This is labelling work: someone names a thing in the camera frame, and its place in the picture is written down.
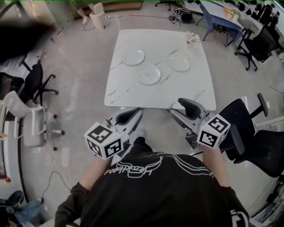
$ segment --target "shirt sleeve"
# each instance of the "shirt sleeve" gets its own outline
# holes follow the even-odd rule
[[[231,212],[233,226],[249,227],[249,215],[237,198],[235,191],[231,187],[221,187],[221,189]]]
[[[70,191],[68,198],[58,206],[55,213],[55,227],[65,227],[81,216],[88,190],[77,183]]]

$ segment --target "person's foot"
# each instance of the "person's foot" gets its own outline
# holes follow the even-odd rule
[[[146,130],[137,129],[137,130],[135,130],[135,131],[129,136],[129,142],[130,142],[131,145],[133,145],[133,144],[134,144],[134,141],[135,141],[138,137],[143,137],[144,139],[146,139],[146,135],[147,135]]]
[[[87,22],[88,22],[88,17],[87,16],[83,17],[83,24],[85,24]]]

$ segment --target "white plate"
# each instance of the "white plate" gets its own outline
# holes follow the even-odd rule
[[[167,61],[168,64],[176,71],[184,72],[190,68],[189,59],[184,55],[170,55]]]
[[[127,50],[123,55],[123,62],[126,65],[135,66],[144,61],[145,54],[140,50]]]
[[[138,81],[150,85],[161,79],[161,71],[155,65],[147,65],[138,71]]]

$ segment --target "blue cloth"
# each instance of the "blue cloth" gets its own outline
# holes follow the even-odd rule
[[[43,204],[37,200],[16,209],[14,216],[17,218],[19,224],[21,224],[37,216],[43,208]]]
[[[205,37],[209,33],[212,33],[214,31],[214,27],[213,27],[214,23],[225,26],[228,33],[232,37],[234,43],[242,36],[242,28],[240,26],[236,25],[235,23],[229,20],[225,20],[218,16],[213,16],[209,14],[209,12],[206,10],[204,5],[202,5],[202,2],[200,4],[200,8],[203,11],[203,18],[207,21],[207,24],[209,25],[209,28],[207,30]]]

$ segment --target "marble tabletop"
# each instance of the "marble tabletop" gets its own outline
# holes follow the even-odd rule
[[[122,58],[127,50],[139,49],[145,60],[136,66],[126,65]],[[170,55],[189,58],[190,68],[185,72],[172,69]],[[147,64],[156,65],[162,74],[153,85],[143,85],[138,71]],[[189,98],[201,103],[207,110],[216,109],[215,94],[202,43],[187,47],[186,33],[179,31],[131,29],[119,32],[106,86],[106,106],[183,109],[178,98]]]

